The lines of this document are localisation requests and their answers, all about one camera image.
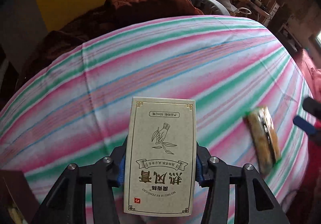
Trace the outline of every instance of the beige product box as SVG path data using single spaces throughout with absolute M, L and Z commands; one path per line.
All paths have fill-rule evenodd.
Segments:
M 126 148 L 124 212 L 191 215 L 195 160 L 195 101 L 134 97 Z

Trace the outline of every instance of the striped fabric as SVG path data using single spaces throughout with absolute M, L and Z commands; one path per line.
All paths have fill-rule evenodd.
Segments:
M 255 150 L 242 117 L 267 105 L 282 160 L 265 178 L 281 202 L 297 189 L 308 161 L 307 137 L 292 119 L 311 95 L 281 43 L 246 18 L 195 16 L 135 24 L 84 43 L 28 81 L 0 113 L 0 166 L 22 170 L 42 201 L 69 163 L 95 163 L 123 143 L 133 96 L 196 100 L 197 140 L 228 164 L 252 163 Z M 122 190 L 114 189 L 119 216 Z M 195 185 L 190 217 L 200 223 L 207 189 Z M 86 196 L 92 221 L 90 190 Z M 228 223 L 233 223 L 234 187 Z M 145 217 L 148 223 L 164 218 Z

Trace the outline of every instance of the plastic wrapped snack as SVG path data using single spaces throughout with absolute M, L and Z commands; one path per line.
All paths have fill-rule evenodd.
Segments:
M 281 157 L 278 136 L 266 106 L 258 107 L 248 113 L 247 118 L 256 148 L 260 172 L 266 175 Z

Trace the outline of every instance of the leaf illustration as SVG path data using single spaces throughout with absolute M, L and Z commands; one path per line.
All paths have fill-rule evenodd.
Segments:
M 157 128 L 157 131 L 155 131 L 153 133 L 153 136 L 151 137 L 151 141 L 153 141 L 155 139 L 155 137 L 158 135 L 158 133 L 159 133 L 159 127 Z
M 168 147 L 177 146 L 177 144 L 172 144 L 172 143 L 170 143 L 170 142 L 163 142 L 163 144 L 164 144 L 165 146 L 168 146 Z

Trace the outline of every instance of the hand illustration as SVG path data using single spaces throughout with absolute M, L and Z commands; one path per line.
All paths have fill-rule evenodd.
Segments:
M 169 128 L 170 128 L 170 125 L 168 123 L 164 123 L 163 129 L 161 129 L 158 135 L 156 136 L 156 144 L 160 144 L 163 142 Z
M 163 148 L 166 153 L 174 154 L 170 150 L 167 150 L 165 148 L 165 146 L 173 147 L 173 146 L 177 146 L 177 145 L 172 144 L 170 142 L 163 142 L 169 128 L 170 128 L 170 125 L 168 123 L 164 123 L 163 129 L 161 129 L 161 130 L 159 130 L 159 127 L 158 127 L 157 130 L 153 133 L 153 136 L 151 137 L 151 141 L 153 142 L 153 140 L 156 138 L 155 144 L 162 144 L 161 146 L 154 146 L 153 148 L 155 148 L 155 149 Z

